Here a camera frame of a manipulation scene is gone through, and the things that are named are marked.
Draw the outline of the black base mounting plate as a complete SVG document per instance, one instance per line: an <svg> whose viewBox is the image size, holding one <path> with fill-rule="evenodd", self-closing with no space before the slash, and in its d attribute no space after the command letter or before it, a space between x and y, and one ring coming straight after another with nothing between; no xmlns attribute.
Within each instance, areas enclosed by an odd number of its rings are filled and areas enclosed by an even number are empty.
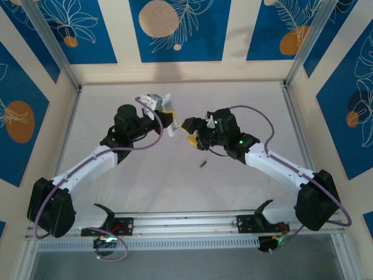
<svg viewBox="0 0 373 280"><path fill-rule="evenodd" d="M288 224L283 222L272 224L260 215L238 215L236 221L239 233L279 233L282 235L290 231Z"/></svg>
<svg viewBox="0 0 373 280"><path fill-rule="evenodd" d="M102 225L100 229L113 233L117 236L132 236L132 232L134 228L133 222L134 222L134 218L111 217L111 218L107 218L107 220L104 222L104 224ZM82 237L101 236L103 234L104 233L102 232L91 230L88 228L82 229L80 233Z"/></svg>

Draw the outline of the controller board with green light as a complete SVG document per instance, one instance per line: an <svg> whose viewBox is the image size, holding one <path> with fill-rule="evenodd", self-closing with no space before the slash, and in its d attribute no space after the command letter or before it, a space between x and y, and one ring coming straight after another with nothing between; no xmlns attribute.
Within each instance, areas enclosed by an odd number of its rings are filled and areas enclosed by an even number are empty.
<svg viewBox="0 0 373 280"><path fill-rule="evenodd" d="M288 236L259 236L259 250L263 253L273 253L289 240Z"/></svg>
<svg viewBox="0 0 373 280"><path fill-rule="evenodd" d="M93 240L94 249L114 249L117 248L117 239L113 237L99 237Z"/></svg>

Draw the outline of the aluminium side rail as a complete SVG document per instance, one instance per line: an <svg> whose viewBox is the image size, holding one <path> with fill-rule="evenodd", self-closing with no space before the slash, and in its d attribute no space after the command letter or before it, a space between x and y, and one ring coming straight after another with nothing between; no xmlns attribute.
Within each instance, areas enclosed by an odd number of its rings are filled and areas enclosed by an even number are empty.
<svg viewBox="0 0 373 280"><path fill-rule="evenodd" d="M294 129L294 133L295 133L295 137L297 139L298 146L300 148L301 155L302 155L303 161L305 163L305 166L308 169L312 169L313 171L316 171L316 167L315 167L314 162L313 162L313 160L311 158L311 155L309 153L309 149L308 149L308 146L307 146L304 134L303 134L303 130L302 130L302 127L301 127L301 121L298 117L297 108L295 106L295 103L293 102L291 94L288 91L288 88L287 88L286 83L284 81L280 82L280 87L281 87L281 91L282 91L282 94L283 94L283 97L284 97L284 101L285 101L285 104L286 104L286 107L287 107L287 110L288 110L288 113L289 113L289 116L290 116L290 120L291 120L293 129Z"/></svg>
<svg viewBox="0 0 373 280"><path fill-rule="evenodd" d="M74 101L71 113L69 115L68 124L67 124L67 127L66 127L66 131L65 131L62 146L61 146L61 151L59 153L58 161L56 163L56 167L55 167L55 171L54 171L54 177L58 177L61 173L64 173L62 165L63 165L64 157L65 157L65 154L66 154L66 148L67 148L69 137L70 137L70 134L71 134L73 122L75 120L76 111L78 109L80 97L81 97L81 94L82 94L82 88L83 88L83 86L79 87L79 91L77 92L77 94L75 96L75 101Z"/></svg>

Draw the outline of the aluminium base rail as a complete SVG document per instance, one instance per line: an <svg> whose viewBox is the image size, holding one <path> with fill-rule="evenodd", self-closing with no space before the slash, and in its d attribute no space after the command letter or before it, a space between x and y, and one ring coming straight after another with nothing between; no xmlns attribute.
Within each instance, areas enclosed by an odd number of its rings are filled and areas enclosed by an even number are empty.
<svg viewBox="0 0 373 280"><path fill-rule="evenodd" d="M176 213L116 213L108 218L134 218L132 236L146 238L208 237L229 234L274 236L279 233L239 233L236 216L254 215L254 211L213 211ZM295 233L301 227L296 220L282 221Z"/></svg>

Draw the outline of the aluminium frame post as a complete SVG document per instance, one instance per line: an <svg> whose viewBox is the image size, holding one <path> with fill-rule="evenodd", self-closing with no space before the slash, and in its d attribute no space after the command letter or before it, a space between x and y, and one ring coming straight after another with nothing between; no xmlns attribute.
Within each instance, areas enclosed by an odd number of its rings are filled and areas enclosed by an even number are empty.
<svg viewBox="0 0 373 280"><path fill-rule="evenodd" d="M36 32L48 49L48 52L53 57L61 72L67 78L75 93L79 94L81 86L70 68L66 55L64 54L37 4L33 0L20 0L20 3Z"/></svg>
<svg viewBox="0 0 373 280"><path fill-rule="evenodd" d="M284 80L286 89L300 70L310 78L358 0L319 0L319 9Z"/></svg>

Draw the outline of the aluminium frame leg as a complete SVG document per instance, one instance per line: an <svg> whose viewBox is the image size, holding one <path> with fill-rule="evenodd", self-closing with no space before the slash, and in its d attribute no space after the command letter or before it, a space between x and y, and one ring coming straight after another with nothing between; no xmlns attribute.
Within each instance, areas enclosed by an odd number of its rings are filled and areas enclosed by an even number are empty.
<svg viewBox="0 0 373 280"><path fill-rule="evenodd" d="M30 280L38 245L39 241L37 240L25 240L22 242L10 280Z"/></svg>
<svg viewBox="0 0 373 280"><path fill-rule="evenodd" d="M344 276L344 280L363 280L357 255L345 233L332 233L332 242Z"/></svg>

